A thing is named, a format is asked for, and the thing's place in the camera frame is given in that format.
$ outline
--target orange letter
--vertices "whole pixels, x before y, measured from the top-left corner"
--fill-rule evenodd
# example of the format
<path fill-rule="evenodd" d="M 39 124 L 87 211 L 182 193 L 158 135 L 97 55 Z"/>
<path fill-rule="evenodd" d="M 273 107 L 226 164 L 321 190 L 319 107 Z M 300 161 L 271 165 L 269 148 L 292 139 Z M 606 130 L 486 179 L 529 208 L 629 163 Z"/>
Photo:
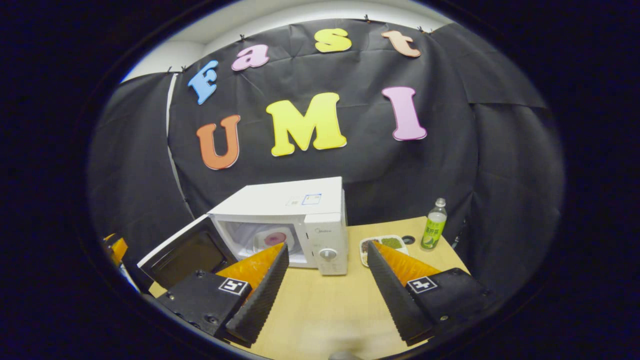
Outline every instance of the orange letter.
<path fill-rule="evenodd" d="M 420 56 L 420 51 L 418 49 L 412 49 L 409 47 L 408 43 L 413 42 L 413 39 L 403 36 L 400 31 L 387 31 L 386 33 L 382 33 L 382 37 L 391 40 L 391 44 L 394 46 L 394 49 L 402 55 L 411 56 L 412 58 Z"/>
<path fill-rule="evenodd" d="M 240 146 L 238 146 L 237 123 L 239 121 L 240 115 L 231 115 L 220 122 L 220 125 L 227 132 L 227 153 L 224 156 L 216 154 L 216 148 L 213 144 L 213 132 L 216 130 L 216 124 L 207 124 L 196 131 L 196 135 L 200 138 L 202 161 L 208 168 L 213 170 L 228 168 L 238 160 Z"/>

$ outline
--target orange object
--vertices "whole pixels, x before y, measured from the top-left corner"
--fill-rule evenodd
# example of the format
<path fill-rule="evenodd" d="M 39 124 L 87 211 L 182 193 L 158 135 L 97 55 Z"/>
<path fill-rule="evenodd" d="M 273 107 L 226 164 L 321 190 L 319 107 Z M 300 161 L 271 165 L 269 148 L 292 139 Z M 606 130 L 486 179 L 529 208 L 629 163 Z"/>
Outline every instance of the orange object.
<path fill-rule="evenodd" d="M 247 296 L 247 299 L 249 299 L 262 282 L 262 279 L 267 274 L 267 271 L 269 271 L 271 264 L 273 264 L 273 261 L 283 246 L 284 243 L 279 243 L 278 245 L 260 251 L 244 260 L 238 261 L 228 268 L 220 270 L 216 275 L 246 281 L 251 284 L 252 290 L 249 296 Z"/>
<path fill-rule="evenodd" d="M 376 242 L 374 242 L 373 245 L 378 248 L 382 257 L 385 258 L 391 270 L 394 271 L 394 274 L 398 280 L 400 280 L 400 283 L 402 283 L 402 286 L 406 286 L 406 282 L 409 280 L 435 275 L 441 272 L 433 266 L 427 265 L 418 259 L 414 259 L 386 245 Z"/>

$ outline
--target microwave door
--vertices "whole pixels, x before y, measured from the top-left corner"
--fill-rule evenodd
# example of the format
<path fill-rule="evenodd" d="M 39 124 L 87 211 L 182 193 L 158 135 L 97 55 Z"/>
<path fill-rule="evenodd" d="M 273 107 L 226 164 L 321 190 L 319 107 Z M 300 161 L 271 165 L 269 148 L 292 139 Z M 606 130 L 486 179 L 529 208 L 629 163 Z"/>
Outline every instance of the microwave door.
<path fill-rule="evenodd" d="M 217 272 L 235 262 L 233 253 L 205 214 L 149 252 L 138 267 L 168 289 L 197 270 Z"/>

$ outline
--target green food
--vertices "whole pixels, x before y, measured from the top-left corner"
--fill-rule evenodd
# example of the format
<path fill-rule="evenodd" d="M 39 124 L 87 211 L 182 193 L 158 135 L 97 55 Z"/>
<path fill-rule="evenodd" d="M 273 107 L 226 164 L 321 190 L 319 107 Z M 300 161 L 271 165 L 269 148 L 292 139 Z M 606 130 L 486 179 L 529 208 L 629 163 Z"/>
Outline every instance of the green food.
<path fill-rule="evenodd" d="M 392 249 L 400 249 L 402 247 L 402 244 L 400 244 L 400 241 L 398 241 L 398 239 L 395 239 L 395 238 L 382 239 L 382 245 L 386 245 Z"/>

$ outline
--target white microwave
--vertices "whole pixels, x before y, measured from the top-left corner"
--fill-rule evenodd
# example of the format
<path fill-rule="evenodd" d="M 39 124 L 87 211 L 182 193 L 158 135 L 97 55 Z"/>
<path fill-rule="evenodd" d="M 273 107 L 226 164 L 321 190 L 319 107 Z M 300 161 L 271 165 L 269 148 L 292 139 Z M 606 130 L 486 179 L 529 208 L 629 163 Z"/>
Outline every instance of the white microwave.
<path fill-rule="evenodd" d="M 248 185 L 160 244 L 138 266 L 169 286 L 182 274 L 217 271 L 286 242 L 289 266 L 344 275 L 346 226 L 341 177 Z"/>

